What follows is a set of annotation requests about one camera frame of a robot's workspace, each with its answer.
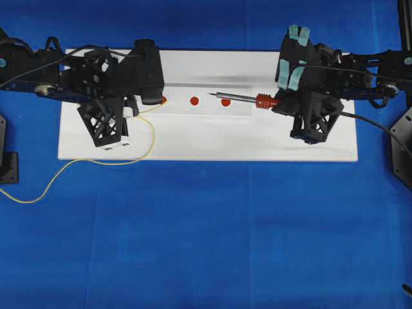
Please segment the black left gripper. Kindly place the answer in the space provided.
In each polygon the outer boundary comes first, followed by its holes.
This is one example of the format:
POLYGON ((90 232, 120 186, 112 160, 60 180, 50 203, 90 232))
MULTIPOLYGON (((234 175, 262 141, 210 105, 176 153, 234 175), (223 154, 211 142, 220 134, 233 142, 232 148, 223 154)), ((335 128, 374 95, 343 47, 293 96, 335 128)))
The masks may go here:
POLYGON ((125 118, 139 115, 136 97, 129 96, 121 66, 128 57, 102 48, 61 61, 64 69, 59 77, 59 100, 87 103, 77 111, 95 147, 106 147, 128 137, 125 118))

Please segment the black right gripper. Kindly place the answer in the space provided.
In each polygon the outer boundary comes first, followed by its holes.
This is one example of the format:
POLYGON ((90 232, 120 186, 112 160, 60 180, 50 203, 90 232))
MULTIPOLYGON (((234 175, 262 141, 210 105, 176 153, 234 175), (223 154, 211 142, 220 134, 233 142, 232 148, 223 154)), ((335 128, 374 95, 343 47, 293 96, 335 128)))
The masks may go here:
POLYGON ((342 51, 323 43, 299 44, 299 96, 283 98, 271 110, 296 115, 290 137, 307 144, 323 143, 342 112, 339 88, 342 51))

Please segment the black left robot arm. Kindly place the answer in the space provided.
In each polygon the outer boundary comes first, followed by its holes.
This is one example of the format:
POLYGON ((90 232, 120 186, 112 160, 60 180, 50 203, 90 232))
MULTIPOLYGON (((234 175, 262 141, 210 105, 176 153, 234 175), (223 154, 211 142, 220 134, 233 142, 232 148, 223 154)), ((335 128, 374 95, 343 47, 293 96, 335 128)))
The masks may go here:
POLYGON ((119 59, 107 47, 85 48, 84 55, 64 53, 56 37, 37 51, 1 32, 1 89, 79 105, 77 111, 97 147, 128 144, 127 116, 138 113, 139 64, 144 43, 119 59))

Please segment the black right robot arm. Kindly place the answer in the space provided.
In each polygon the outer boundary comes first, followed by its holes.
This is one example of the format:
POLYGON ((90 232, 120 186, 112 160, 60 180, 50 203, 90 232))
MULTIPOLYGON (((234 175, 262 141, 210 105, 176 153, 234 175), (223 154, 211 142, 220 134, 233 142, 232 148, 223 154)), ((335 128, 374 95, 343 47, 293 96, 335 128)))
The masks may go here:
POLYGON ((293 117, 291 138, 325 142, 344 109, 343 100, 365 100, 375 109, 400 91, 411 92, 411 52, 343 54, 324 44, 281 48, 274 113, 293 117))

